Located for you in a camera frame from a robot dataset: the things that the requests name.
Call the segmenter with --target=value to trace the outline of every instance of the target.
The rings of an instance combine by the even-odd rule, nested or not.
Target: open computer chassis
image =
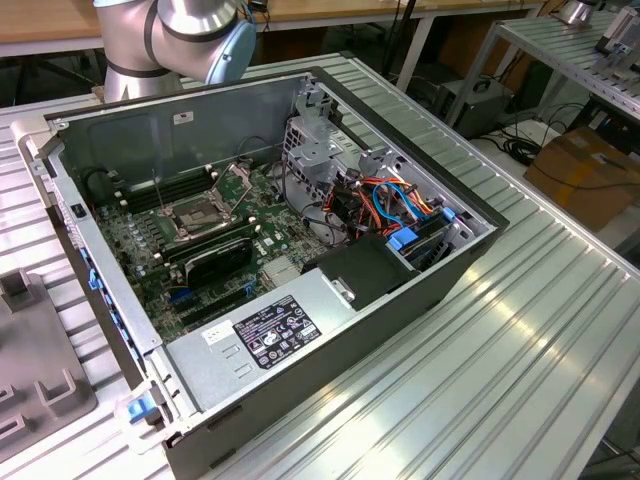
[[[507,226],[316,68],[12,129],[179,478],[433,307]]]

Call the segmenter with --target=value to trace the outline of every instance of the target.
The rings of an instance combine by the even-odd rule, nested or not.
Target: metal shelf
[[[436,308],[207,478],[577,477],[640,376],[638,272],[361,62],[327,55],[246,76],[312,65],[510,227]],[[0,111],[0,269],[50,272],[50,292],[100,400],[94,412],[0,465],[0,478],[172,477],[160,445],[138,455],[119,430],[113,402],[126,384],[6,128],[19,115],[92,101]],[[343,121],[367,136],[348,112]]]
[[[595,45],[614,18],[615,14],[610,12],[595,12],[591,28],[588,29],[565,25],[552,17],[496,22],[487,34],[460,95],[447,115],[447,124],[454,124],[498,38],[507,40],[562,73],[566,78],[640,120],[640,96],[621,88],[614,80],[603,78],[591,68],[603,57],[601,53],[596,52]],[[550,100],[545,98],[544,102],[548,104]]]

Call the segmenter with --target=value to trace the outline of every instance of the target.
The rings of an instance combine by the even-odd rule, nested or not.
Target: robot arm
[[[212,84],[240,78],[255,26],[234,0],[94,0],[108,62],[105,101],[181,88],[179,74]]]

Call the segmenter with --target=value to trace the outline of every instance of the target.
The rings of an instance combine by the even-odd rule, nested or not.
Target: cardboard box
[[[525,178],[593,231],[640,194],[640,166],[587,127],[549,142]]]

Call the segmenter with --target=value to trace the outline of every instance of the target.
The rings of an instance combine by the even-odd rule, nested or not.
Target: warning label
[[[263,369],[271,368],[322,335],[291,295],[236,323],[233,328]]]

